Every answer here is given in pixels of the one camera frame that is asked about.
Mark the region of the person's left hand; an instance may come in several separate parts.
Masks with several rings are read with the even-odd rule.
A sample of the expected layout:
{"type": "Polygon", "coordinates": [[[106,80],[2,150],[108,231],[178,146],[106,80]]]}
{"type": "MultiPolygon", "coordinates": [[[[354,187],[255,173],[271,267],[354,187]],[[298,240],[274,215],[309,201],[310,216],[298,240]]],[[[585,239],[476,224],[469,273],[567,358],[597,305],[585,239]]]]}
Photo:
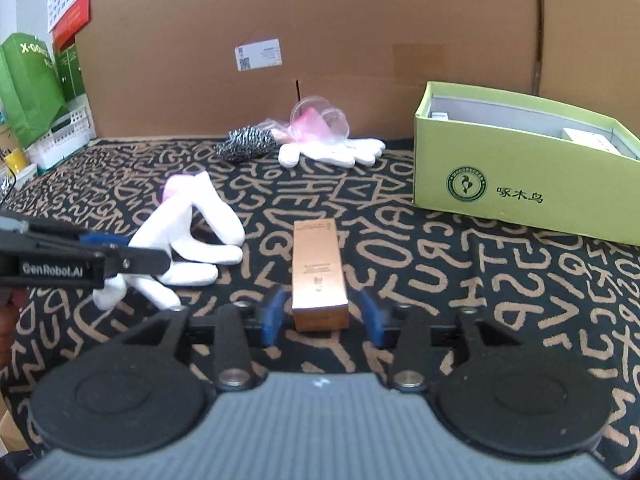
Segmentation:
{"type": "Polygon", "coordinates": [[[0,366],[5,368],[11,363],[11,347],[14,343],[14,332],[21,310],[28,303],[26,289],[7,289],[1,293],[0,309],[0,366]]]}

